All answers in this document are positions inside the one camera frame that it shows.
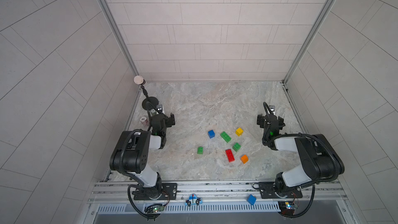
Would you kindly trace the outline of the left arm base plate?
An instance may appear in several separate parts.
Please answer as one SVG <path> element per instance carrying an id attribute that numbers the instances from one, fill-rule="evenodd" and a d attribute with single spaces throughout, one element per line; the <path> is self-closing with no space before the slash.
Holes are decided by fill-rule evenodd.
<path id="1" fill-rule="evenodd" d="M 175 200 L 177 184 L 157 183 L 153 187 L 139 187 L 131 194 L 134 196 L 134 200 Z"/>

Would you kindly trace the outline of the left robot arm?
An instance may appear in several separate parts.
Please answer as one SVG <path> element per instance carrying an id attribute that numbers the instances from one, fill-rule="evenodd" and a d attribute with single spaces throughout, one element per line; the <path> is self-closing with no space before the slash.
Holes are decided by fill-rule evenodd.
<path id="1" fill-rule="evenodd" d="M 110 157 L 109 167 L 137 182 L 131 192 L 134 200 L 175 200 L 176 183 L 164 183 L 158 172 L 148 164 L 149 150 L 162 149 L 167 128 L 175 125 L 175 116 L 158 114 L 151 117 L 152 131 L 123 131 Z"/>

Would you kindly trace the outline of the blue square lego brick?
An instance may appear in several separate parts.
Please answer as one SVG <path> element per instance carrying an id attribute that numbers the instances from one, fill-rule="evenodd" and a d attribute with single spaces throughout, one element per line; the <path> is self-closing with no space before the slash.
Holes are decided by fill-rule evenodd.
<path id="1" fill-rule="evenodd" d="M 213 138 L 215 137 L 215 132 L 214 132 L 214 130 L 208 131 L 208 136 L 209 136 L 210 139 L 213 139 Z"/>

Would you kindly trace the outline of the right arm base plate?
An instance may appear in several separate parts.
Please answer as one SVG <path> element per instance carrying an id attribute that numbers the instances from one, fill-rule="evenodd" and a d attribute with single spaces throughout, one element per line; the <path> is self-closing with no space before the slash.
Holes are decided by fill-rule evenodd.
<path id="1" fill-rule="evenodd" d="M 284 183 L 275 182 L 259 182 L 258 186 L 262 199 L 303 198 L 300 187 L 287 187 Z"/>

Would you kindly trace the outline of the long green lego brick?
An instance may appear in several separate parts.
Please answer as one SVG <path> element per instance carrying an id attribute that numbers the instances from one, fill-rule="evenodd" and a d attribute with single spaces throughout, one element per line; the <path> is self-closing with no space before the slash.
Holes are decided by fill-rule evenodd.
<path id="1" fill-rule="evenodd" d="M 225 142 L 227 142 L 227 143 L 229 143 L 229 142 L 231 141 L 231 137 L 230 137 L 225 131 L 223 131 L 223 132 L 220 134 L 220 136 L 221 136 L 221 138 L 222 138 Z"/>

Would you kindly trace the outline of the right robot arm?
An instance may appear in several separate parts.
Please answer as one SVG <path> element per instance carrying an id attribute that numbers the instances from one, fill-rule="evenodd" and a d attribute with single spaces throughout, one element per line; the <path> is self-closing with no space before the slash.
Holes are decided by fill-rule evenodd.
<path id="1" fill-rule="evenodd" d="M 264 102 L 265 115 L 258 115 L 257 125 L 263 129 L 262 144 L 274 151 L 296 152 L 300 164 L 280 172 L 274 182 L 259 182 L 263 199 L 302 197 L 300 190 L 315 184 L 334 181 L 345 171 L 341 158 L 322 134 L 281 134 L 284 119 L 277 117 Z"/>

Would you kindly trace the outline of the long red lego brick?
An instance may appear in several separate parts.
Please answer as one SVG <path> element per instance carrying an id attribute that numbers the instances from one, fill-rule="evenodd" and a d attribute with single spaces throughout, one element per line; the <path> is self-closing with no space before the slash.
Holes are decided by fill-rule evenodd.
<path id="1" fill-rule="evenodd" d="M 226 150 L 226 156 L 227 156 L 228 162 L 235 161 L 235 158 L 234 158 L 234 155 L 233 155 L 233 152 L 231 149 Z"/>

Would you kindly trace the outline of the yellow square lego brick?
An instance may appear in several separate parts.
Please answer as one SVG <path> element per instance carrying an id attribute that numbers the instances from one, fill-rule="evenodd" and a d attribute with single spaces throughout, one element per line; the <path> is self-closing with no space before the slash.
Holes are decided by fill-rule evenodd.
<path id="1" fill-rule="evenodd" d="M 242 136 L 243 133 L 244 133 L 244 131 L 243 131 L 242 128 L 237 128 L 236 131 L 235 131 L 235 134 L 236 134 L 237 136 Z"/>

